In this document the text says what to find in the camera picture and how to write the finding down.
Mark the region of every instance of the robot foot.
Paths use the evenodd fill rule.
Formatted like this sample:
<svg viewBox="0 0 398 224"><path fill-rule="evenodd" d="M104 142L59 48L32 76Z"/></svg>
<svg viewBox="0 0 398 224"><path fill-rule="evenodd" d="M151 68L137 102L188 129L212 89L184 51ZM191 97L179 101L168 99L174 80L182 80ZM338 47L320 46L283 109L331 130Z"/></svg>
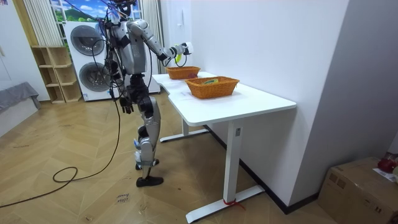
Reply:
<svg viewBox="0 0 398 224"><path fill-rule="evenodd" d="M154 161L154 166L156 166L156 165L159 164L159 163L160 163L160 161L159 161L158 159L155 159L155 161ZM136 164L136 170L142 170L142 167L139 166L138 164Z"/></svg>
<svg viewBox="0 0 398 224"><path fill-rule="evenodd" d="M147 176L146 179L142 177L137 179L136 185L137 187L147 187L147 186L156 186L163 183L162 177L151 177Z"/></svg>

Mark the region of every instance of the table top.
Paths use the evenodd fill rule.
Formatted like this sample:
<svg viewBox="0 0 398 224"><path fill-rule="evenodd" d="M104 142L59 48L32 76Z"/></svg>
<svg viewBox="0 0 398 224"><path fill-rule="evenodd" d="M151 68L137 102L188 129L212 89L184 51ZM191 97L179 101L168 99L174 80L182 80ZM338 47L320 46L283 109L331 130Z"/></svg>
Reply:
<svg viewBox="0 0 398 224"><path fill-rule="evenodd" d="M199 72L199 78L215 77ZM296 103L238 83L231 96L201 100L194 97L185 80L172 80L168 74L153 79L169 94L169 100L189 126L230 121L264 113L287 110Z"/></svg>

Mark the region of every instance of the window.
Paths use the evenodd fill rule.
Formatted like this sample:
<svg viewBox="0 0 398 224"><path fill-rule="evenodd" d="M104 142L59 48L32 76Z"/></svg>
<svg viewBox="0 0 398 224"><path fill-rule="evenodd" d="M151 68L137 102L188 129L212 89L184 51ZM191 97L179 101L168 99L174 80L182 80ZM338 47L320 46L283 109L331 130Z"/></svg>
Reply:
<svg viewBox="0 0 398 224"><path fill-rule="evenodd" d="M72 6L64 0L49 0L49 1L54 13L54 19L58 24L58 31L63 40L66 40L62 26L62 23L64 21L96 22L87 15L90 15L94 18L96 17L103 18L108 8L106 4L100 0L73 0L72 4L84 12L82 13L72 8ZM139 5L139 1L137 1L136 6L131 5L131 7L132 11L130 18L140 19L142 17L142 12L141 12L141 6Z"/></svg>

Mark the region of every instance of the baseboard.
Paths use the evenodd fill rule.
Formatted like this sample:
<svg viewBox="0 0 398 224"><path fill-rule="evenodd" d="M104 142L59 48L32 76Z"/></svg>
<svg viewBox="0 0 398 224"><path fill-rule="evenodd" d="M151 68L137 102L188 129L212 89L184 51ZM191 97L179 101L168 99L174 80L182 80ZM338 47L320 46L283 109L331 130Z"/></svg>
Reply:
<svg viewBox="0 0 398 224"><path fill-rule="evenodd" d="M207 130L209 130L210 134L218 141L218 143L220 145L222 145L224 147L224 149L226 149L226 144L223 142L223 140L221 140L220 137L217 136L216 133L214 133L213 130L211 130L211 128L209 128L209 126L204 125L203 127L205 127ZM286 215L291 212L294 212L295 210L303 207L304 205L307 205L307 204L313 202L314 200L316 200L318 198L319 193L316 193L316 194L313 194L297 203L294 203L293 205L286 206L286 204L241 159L239 159L239 165L253 178L254 181L256 181L256 183L258 185L260 185L262 188L264 188L266 190L266 193L268 194L268 196L275 202L275 204Z"/></svg>

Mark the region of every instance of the cardboard box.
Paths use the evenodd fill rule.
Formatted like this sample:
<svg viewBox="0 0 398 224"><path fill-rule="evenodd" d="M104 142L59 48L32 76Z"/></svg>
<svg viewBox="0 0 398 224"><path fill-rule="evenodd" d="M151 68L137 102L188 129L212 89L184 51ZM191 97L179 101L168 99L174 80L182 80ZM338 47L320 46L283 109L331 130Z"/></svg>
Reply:
<svg viewBox="0 0 398 224"><path fill-rule="evenodd" d="M367 158L329 169L318 204L339 224L398 223L398 185Z"/></svg>

